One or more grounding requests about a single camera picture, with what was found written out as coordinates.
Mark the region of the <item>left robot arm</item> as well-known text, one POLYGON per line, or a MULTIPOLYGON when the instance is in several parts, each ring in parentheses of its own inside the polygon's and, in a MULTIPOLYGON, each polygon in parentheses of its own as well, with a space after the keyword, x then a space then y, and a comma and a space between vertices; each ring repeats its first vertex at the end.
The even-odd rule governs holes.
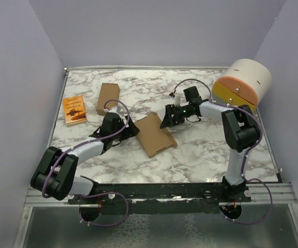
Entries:
POLYGON ((79 144, 63 149, 48 147, 30 186, 40 191, 44 198, 62 200, 68 195, 80 196, 85 203, 92 204, 98 196, 95 189, 97 182, 84 176, 77 177, 77 166, 137 136, 139 132, 130 116, 123 120, 117 113, 107 113, 101 126, 79 144))

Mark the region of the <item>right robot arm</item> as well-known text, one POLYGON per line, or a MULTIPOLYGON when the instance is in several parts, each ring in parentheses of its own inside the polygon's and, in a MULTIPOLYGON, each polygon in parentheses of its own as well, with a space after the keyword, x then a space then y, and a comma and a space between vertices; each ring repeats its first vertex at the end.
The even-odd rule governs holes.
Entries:
POLYGON ((161 129, 183 124, 191 116, 222 122, 225 141, 230 148, 226 174, 222 178, 219 196, 233 202, 246 190, 245 169, 250 151, 262 139, 263 131, 248 105, 234 106, 202 99, 197 87, 184 90, 186 105, 167 104, 161 129))

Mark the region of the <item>brown cardboard box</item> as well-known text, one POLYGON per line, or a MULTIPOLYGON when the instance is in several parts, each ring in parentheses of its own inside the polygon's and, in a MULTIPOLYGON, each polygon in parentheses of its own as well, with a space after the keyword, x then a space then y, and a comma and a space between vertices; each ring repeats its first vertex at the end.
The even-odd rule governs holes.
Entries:
POLYGON ((151 112, 134 124, 140 130, 137 139, 150 159, 169 148, 177 147, 172 134, 166 128, 160 128, 162 121, 157 113, 151 112))

